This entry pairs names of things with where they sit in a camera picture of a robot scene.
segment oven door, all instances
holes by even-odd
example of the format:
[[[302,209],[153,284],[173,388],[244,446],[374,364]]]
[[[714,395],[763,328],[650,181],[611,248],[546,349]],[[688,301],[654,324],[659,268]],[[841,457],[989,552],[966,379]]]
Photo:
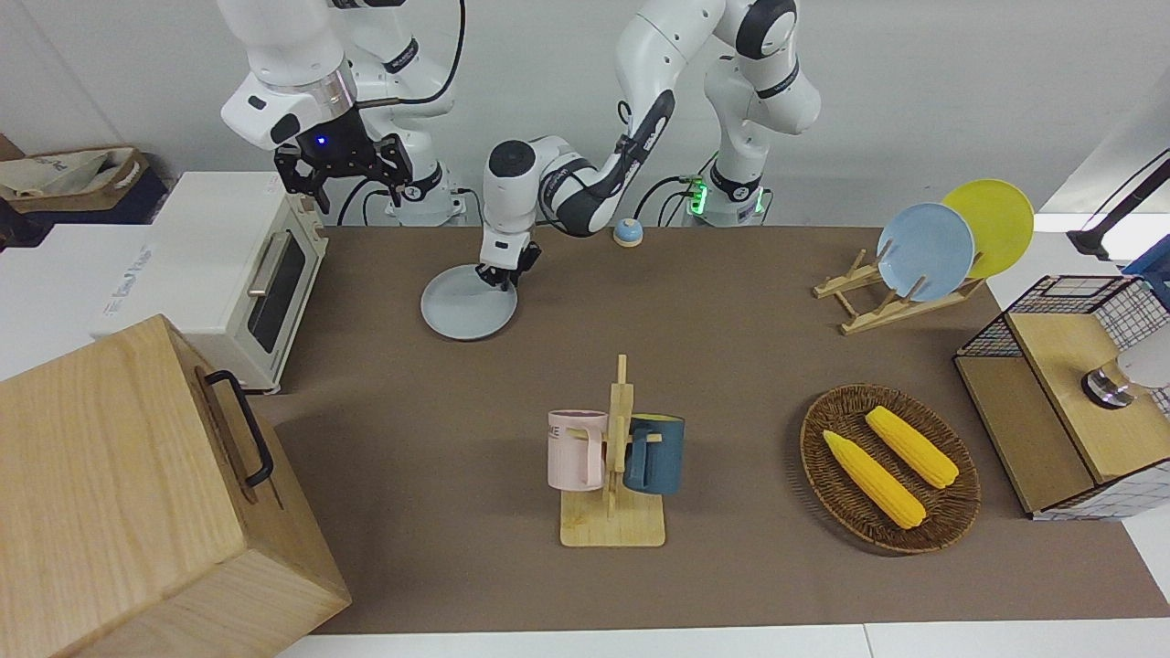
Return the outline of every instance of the oven door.
[[[276,385],[321,262],[291,211],[277,226],[248,286],[250,304],[238,333],[240,344],[271,378],[249,388]]]

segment brown table mat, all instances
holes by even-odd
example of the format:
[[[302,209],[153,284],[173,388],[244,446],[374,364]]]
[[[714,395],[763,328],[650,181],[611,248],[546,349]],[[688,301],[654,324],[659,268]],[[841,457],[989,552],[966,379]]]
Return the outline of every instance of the brown table mat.
[[[476,228],[332,232],[277,424],[350,589],[328,633],[1154,617],[1170,614],[1124,528],[1024,518],[951,364],[997,313],[963,304],[856,336],[810,288],[878,233],[854,228],[537,233],[516,316],[433,335],[419,295],[477,258]],[[866,297],[851,293],[859,307]],[[687,419],[660,549],[567,549],[545,484],[545,413],[605,409],[629,355],[635,410]],[[800,420],[821,392],[900,389],[966,440],[984,503],[956,546],[867,553],[819,507]]]

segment oven handle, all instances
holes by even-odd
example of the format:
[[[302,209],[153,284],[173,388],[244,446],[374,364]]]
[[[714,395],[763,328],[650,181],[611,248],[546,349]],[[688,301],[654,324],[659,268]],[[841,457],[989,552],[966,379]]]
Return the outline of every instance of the oven handle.
[[[255,488],[271,477],[273,453],[268,451],[268,444],[264,443],[264,434],[260,431],[256,417],[252,413],[252,405],[243,397],[243,386],[240,385],[240,381],[229,370],[216,370],[204,377],[204,381],[207,382],[208,386],[213,386],[220,382],[227,382],[232,385],[232,392],[235,393],[235,399],[240,403],[240,410],[243,411],[243,419],[248,423],[248,431],[252,432],[252,439],[256,441],[256,452],[260,453],[260,469],[243,479],[243,484]]]
[[[289,251],[291,242],[292,234],[288,231],[277,233],[268,240],[264,258],[261,259],[260,267],[256,268],[256,275],[252,277],[252,283],[248,285],[249,297],[268,296],[268,293],[273,289],[273,283],[276,281],[276,273],[280,270],[281,262],[284,260],[284,254]]]

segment yellow corn cob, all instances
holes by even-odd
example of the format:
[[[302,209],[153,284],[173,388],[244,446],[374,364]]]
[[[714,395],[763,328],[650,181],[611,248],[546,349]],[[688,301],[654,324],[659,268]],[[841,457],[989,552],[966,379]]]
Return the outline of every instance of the yellow corn cob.
[[[958,466],[893,411],[878,405],[866,414],[866,423],[902,461],[936,489],[950,486],[958,478]]]
[[[824,437],[828,450],[833,452],[837,462],[845,468],[849,479],[856,482],[861,491],[897,523],[899,528],[909,530],[922,525],[927,518],[927,508],[914,498],[914,494],[906,491],[902,482],[890,475],[889,471],[874,461],[865,448],[837,432],[825,430]]]

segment wire basket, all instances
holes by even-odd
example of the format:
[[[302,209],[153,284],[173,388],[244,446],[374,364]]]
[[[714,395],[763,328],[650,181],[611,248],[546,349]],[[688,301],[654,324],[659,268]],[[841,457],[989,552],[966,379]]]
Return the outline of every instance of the wire basket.
[[[869,429],[865,414],[878,405],[922,432],[958,466],[952,485],[936,489],[927,484]],[[909,530],[899,528],[837,462],[824,430],[853,440],[897,478],[925,506],[925,521]],[[979,513],[979,477],[963,440],[929,407],[894,389],[851,384],[818,398],[800,426],[800,460],[813,492],[837,521],[866,542],[895,553],[947,548],[966,534]]]

